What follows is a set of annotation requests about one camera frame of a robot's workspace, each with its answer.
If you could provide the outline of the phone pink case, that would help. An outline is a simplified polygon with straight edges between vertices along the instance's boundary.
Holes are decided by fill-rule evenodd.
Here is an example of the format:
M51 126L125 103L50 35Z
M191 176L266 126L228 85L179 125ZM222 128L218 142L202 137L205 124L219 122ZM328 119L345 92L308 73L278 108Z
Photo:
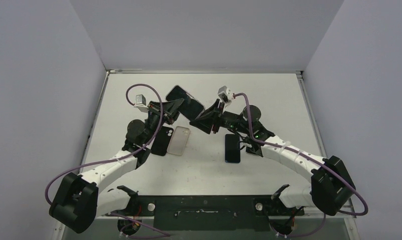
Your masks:
M175 85L166 95L167 101L183 99L182 105L179 107L179 112L188 120L195 120L205 111L205 106L190 95L179 85Z
M189 135L190 135L189 128L183 126L177 126L173 131L171 140L167 148L167 153L171 155L182 156Z

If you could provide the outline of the blue-edged black phone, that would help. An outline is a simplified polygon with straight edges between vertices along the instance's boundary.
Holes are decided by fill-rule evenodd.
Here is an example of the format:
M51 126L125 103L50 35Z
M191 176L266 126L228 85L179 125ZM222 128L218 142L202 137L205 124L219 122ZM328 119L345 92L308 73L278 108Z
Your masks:
M240 137L236 134L225 135L225 162L238 164L241 161Z

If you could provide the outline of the black phone case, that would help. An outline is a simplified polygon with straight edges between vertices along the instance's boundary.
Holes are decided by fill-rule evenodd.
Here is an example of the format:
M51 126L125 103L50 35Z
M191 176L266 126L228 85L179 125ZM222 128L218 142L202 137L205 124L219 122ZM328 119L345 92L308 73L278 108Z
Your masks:
M174 129L167 126L162 126L158 131L151 147L151 154L157 156L165 156L167 148L171 141Z

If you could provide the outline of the white-edged black phone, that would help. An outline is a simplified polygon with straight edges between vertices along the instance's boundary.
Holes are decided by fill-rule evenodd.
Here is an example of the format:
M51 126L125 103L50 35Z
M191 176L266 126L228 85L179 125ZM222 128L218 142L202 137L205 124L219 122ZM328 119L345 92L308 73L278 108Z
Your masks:
M258 146L246 147L246 153L250 155L263 157L261 147Z

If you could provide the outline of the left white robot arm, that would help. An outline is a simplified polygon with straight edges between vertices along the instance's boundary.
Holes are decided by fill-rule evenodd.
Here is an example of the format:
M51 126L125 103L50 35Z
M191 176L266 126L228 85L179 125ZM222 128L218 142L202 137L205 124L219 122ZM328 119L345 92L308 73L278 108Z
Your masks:
M87 163L88 170L76 174L68 170L50 204L49 215L74 232L84 232L99 216L120 210L125 215L137 211L137 192L117 186L114 181L144 164L150 154L148 145L163 124L173 124L184 100L149 102L135 105L147 113L146 120L134 119L127 126L124 146L111 158Z

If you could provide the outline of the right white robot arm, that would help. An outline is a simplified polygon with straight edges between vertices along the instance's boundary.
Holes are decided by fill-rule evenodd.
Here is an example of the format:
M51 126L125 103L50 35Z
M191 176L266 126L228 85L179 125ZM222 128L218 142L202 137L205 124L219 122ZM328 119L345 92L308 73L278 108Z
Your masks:
M261 111L251 105L240 114L224 110L220 100L190 121L190 125L210 134L220 128L245 134L247 153L274 160L305 178L310 186L283 185L272 196L271 207L279 215L295 207L316 207L329 216L342 212L355 186L343 163L335 156L325 158L302 151L268 131L259 121Z

